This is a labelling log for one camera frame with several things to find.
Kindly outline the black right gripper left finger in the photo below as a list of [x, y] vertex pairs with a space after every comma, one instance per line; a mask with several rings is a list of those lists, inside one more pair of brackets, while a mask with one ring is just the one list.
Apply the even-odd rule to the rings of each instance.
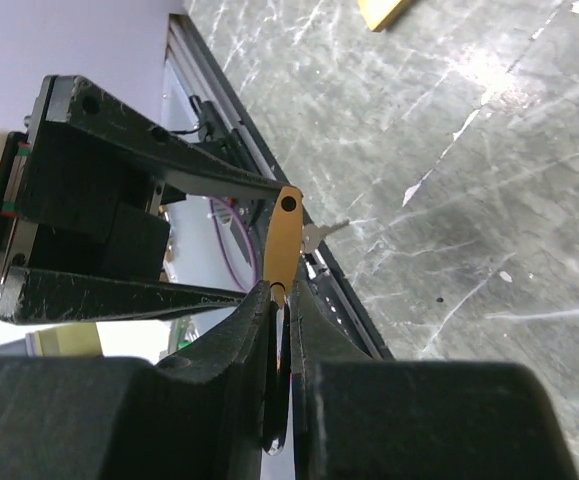
[[0, 356], [0, 479], [256, 479], [270, 288], [151, 364]]

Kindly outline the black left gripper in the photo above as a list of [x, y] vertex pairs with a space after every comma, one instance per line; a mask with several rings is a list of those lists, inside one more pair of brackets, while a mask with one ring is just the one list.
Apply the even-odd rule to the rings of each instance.
[[161, 274], [164, 182], [253, 200], [286, 186], [173, 135], [84, 76], [45, 77], [27, 130], [6, 133], [2, 151], [0, 280], [19, 267], [2, 287], [0, 320], [168, 320], [238, 305], [242, 292], [123, 281]]

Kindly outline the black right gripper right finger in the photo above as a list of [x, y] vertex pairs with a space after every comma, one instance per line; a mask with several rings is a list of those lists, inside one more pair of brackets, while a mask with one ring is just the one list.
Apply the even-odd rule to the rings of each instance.
[[305, 282], [291, 305], [300, 479], [574, 479], [550, 398], [527, 367], [374, 359]]

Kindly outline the small keys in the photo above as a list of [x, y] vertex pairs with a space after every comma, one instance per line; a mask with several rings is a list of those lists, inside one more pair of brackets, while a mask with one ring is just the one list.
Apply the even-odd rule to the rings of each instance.
[[328, 235], [347, 227], [349, 224], [348, 219], [330, 225], [306, 224], [302, 230], [301, 252], [303, 254], [314, 253]]

